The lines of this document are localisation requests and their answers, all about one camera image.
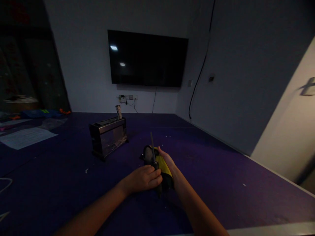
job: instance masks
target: right hand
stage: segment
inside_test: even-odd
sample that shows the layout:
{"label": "right hand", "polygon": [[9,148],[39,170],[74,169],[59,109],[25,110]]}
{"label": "right hand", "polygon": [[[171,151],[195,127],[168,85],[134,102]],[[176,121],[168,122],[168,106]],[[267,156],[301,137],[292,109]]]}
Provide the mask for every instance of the right hand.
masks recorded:
{"label": "right hand", "polygon": [[169,169],[171,170],[172,168],[176,167],[175,162],[173,161],[173,159],[170,157],[169,154],[167,154],[166,152],[164,152],[160,146],[157,148],[158,152],[160,153],[160,155],[164,158],[167,166],[169,167]]}

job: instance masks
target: flat screen tv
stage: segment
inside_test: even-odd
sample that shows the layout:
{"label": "flat screen tv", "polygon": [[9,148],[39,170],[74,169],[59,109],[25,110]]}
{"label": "flat screen tv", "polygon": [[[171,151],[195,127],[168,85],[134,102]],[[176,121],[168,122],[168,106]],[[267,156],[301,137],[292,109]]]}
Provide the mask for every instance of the flat screen tv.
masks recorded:
{"label": "flat screen tv", "polygon": [[108,30],[113,84],[180,87],[188,39]]}

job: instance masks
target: paper sheet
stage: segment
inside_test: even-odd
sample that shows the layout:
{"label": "paper sheet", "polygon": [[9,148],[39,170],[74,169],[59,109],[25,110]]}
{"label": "paper sheet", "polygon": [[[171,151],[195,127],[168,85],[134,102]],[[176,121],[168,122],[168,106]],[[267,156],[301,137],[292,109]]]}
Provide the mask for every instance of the paper sheet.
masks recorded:
{"label": "paper sheet", "polygon": [[16,125],[16,124],[19,124],[19,123],[22,123],[22,122],[25,122],[25,121],[29,121],[29,120],[12,120],[12,121],[7,121],[7,122],[0,123],[0,127],[6,126],[6,125]]}
{"label": "paper sheet", "polygon": [[33,145],[40,141],[49,139],[57,134],[41,128],[29,128],[17,131],[12,134],[0,136],[0,142],[8,147],[19,150],[21,148]]}

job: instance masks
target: blade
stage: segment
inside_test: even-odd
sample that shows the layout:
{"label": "blade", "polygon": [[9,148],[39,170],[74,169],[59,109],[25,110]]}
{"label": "blade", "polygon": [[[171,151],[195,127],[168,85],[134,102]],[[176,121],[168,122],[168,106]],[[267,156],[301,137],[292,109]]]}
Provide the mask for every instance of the blade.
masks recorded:
{"label": "blade", "polygon": [[152,155],[153,155],[153,161],[156,161],[155,159],[155,153],[154,153],[154,144],[153,144],[153,136],[152,136],[152,132],[150,132],[151,135],[151,143],[152,143]]}

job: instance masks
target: left hand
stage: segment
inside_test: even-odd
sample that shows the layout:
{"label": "left hand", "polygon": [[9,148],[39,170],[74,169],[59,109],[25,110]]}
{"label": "left hand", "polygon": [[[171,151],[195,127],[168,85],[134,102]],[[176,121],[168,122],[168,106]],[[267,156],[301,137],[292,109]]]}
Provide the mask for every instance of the left hand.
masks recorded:
{"label": "left hand", "polygon": [[142,166],[130,175],[122,179],[118,186],[130,195],[134,192],[141,192],[157,187],[162,182],[161,169],[154,170],[153,166]]}

